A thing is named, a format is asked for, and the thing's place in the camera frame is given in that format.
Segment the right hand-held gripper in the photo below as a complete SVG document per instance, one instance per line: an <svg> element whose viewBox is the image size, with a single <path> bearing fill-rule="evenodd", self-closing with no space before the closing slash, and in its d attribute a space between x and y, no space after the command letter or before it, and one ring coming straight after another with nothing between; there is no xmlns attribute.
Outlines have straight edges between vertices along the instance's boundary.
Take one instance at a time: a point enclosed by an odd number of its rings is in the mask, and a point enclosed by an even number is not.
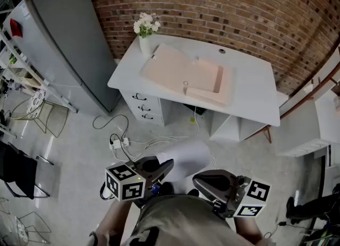
<svg viewBox="0 0 340 246"><path fill-rule="evenodd" d="M255 218L265 208L271 184L258 178L235 176L223 169L195 174L194 186L210 201L221 218Z"/></svg>

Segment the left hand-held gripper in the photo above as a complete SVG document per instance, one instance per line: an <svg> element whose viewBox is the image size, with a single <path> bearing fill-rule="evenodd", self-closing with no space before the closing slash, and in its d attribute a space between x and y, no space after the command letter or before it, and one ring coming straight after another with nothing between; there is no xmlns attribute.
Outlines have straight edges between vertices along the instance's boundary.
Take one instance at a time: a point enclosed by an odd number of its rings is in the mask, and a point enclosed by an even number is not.
<svg viewBox="0 0 340 246"><path fill-rule="evenodd" d="M156 156L146 156L137 160L135 166L120 162L105 168L106 199L136 200L153 196L146 184L161 181L172 170L174 160L160 163Z"/></svg>

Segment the white A4 paper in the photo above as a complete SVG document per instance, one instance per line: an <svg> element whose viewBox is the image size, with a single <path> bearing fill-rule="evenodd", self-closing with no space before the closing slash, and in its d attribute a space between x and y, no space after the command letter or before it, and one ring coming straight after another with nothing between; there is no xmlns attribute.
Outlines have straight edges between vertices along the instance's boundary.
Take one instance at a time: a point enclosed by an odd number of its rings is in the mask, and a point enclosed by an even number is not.
<svg viewBox="0 0 340 246"><path fill-rule="evenodd" d="M199 139L182 140L167 145L156 153L159 163L174 160L172 170L166 175L166 182L180 181L204 169L210 164L209 147Z"/></svg>

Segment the beige file box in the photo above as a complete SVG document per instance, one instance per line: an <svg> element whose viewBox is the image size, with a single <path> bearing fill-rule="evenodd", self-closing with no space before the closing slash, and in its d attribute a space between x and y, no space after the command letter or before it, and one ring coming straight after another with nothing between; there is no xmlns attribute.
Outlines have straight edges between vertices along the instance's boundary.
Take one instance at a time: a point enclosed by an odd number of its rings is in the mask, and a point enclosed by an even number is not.
<svg viewBox="0 0 340 246"><path fill-rule="evenodd" d="M204 58L189 58L167 44L157 47L140 74L172 92L205 103L224 107L232 98L233 70L230 67Z"/></svg>

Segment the person's right forearm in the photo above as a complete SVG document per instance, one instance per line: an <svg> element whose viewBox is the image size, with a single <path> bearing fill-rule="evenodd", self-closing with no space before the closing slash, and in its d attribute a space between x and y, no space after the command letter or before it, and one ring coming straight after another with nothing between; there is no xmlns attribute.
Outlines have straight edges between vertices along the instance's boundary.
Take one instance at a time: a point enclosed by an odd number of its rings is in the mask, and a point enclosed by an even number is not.
<svg viewBox="0 0 340 246"><path fill-rule="evenodd" d="M270 241L264 238L254 218L234 217L236 232L243 237L247 246L268 246Z"/></svg>

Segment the person's left forearm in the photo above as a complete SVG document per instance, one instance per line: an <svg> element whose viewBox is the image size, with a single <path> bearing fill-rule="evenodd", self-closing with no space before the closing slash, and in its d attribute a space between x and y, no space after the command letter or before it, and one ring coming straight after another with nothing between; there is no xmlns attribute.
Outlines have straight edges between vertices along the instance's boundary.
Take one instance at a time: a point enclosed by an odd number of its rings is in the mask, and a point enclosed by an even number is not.
<svg viewBox="0 0 340 246"><path fill-rule="evenodd" d="M120 246L132 201L113 201L95 230L98 246Z"/></svg>

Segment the person's left black shoe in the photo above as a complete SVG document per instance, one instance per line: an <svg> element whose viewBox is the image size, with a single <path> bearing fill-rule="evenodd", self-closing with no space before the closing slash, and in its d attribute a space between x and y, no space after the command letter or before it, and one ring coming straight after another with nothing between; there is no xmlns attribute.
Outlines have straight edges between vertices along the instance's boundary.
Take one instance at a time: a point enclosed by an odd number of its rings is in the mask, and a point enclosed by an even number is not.
<svg viewBox="0 0 340 246"><path fill-rule="evenodd" d="M167 196L174 194L173 185L170 182L164 182L158 191L159 196Z"/></svg>

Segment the white power strip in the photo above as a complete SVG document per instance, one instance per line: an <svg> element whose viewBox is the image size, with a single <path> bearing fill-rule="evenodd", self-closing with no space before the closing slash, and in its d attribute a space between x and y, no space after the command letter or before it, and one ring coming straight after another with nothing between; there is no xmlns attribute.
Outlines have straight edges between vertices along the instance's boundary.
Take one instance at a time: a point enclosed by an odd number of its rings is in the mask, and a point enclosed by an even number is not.
<svg viewBox="0 0 340 246"><path fill-rule="evenodd" d="M130 141L128 138L124 138L123 141L120 139L110 140L109 141L109 148L113 149L120 149L122 147L128 147L130 145Z"/></svg>

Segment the person's beige t-shirt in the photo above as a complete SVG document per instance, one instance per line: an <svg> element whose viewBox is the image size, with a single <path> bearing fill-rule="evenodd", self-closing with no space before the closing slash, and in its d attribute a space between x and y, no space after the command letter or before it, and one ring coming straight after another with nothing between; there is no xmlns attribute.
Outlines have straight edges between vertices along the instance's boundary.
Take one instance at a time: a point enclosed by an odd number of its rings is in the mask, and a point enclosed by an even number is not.
<svg viewBox="0 0 340 246"><path fill-rule="evenodd" d="M259 246L233 231L210 205L194 196L150 200L121 246Z"/></svg>

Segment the white desk with drawers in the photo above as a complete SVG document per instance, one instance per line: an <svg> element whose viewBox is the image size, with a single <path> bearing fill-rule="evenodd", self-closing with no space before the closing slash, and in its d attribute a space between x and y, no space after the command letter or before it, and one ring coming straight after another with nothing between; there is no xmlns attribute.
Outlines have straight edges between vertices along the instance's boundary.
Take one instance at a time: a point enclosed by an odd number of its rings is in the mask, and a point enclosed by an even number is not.
<svg viewBox="0 0 340 246"><path fill-rule="evenodd" d="M155 84L140 72L160 44L167 44L189 58L204 58L224 67L232 74L232 98L224 106L205 103L195 98L180 95ZM152 54L144 56L139 40L133 41L108 81L110 88L118 89L138 121L166 126L178 121L186 105L203 108L208 112L208 131L213 141L240 142L266 125L279 126L279 103L271 64L254 56L222 46L197 40L153 35L150 38ZM147 100L133 99L136 93ZM151 111L143 112L144 105ZM153 116L153 120L141 115Z"/></svg>

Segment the black chair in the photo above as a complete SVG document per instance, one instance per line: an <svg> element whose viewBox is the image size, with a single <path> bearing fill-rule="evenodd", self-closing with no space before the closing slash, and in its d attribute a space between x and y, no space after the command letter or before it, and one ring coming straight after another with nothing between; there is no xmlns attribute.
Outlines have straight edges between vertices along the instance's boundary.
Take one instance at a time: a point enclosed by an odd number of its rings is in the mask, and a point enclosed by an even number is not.
<svg viewBox="0 0 340 246"><path fill-rule="evenodd" d="M46 166L54 164L39 155L30 157L11 143L0 141L0 180L14 197L31 200L50 197L38 182Z"/></svg>

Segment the white flower bouquet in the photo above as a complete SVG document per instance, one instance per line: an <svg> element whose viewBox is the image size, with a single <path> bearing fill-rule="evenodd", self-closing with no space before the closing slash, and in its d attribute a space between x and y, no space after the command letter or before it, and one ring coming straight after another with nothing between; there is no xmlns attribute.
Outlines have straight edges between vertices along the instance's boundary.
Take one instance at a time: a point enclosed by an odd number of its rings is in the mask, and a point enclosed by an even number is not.
<svg viewBox="0 0 340 246"><path fill-rule="evenodd" d="M141 38L146 38L156 33L160 27L161 24L155 13L141 12L139 18L133 24L133 31Z"/></svg>

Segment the grey refrigerator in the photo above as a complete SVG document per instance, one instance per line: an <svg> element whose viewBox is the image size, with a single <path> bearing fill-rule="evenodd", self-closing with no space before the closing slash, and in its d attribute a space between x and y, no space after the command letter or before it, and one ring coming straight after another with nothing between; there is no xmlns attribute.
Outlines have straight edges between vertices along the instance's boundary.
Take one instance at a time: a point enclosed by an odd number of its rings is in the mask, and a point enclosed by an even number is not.
<svg viewBox="0 0 340 246"><path fill-rule="evenodd" d="M108 81L116 62L91 0L22 0L3 22L14 20L13 42L37 72L78 111L110 113L119 91Z"/></svg>

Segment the white metal rack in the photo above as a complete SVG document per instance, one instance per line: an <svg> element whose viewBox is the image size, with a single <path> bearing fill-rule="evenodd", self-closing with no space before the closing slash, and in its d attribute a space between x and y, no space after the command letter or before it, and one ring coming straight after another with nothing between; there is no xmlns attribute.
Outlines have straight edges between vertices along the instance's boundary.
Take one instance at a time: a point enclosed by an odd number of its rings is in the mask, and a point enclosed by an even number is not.
<svg viewBox="0 0 340 246"><path fill-rule="evenodd" d="M38 76L36 72L22 59L20 54L17 52L17 50L14 48L14 46L11 44L11 42L7 39L6 35L0 28L0 39L5 43L7 48L10 50L10 52L14 55L14 57L17 59L17 63L22 65L24 69L26 69L40 84L40 87L44 90L48 90L64 107L68 108L74 113L77 113L78 110L72 106L67 99L65 99L59 92L55 91L54 89L50 88L46 82L43 81L43 79Z"/></svg>

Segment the red flat tag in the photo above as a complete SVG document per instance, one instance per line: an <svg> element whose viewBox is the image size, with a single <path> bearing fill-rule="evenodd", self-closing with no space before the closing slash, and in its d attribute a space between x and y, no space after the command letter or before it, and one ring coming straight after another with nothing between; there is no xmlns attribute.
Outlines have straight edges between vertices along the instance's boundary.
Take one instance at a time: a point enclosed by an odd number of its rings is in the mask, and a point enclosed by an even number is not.
<svg viewBox="0 0 340 246"><path fill-rule="evenodd" d="M11 34L12 36L17 36L22 38L22 28L21 25L16 22L14 19L10 19L10 28L11 28Z"/></svg>

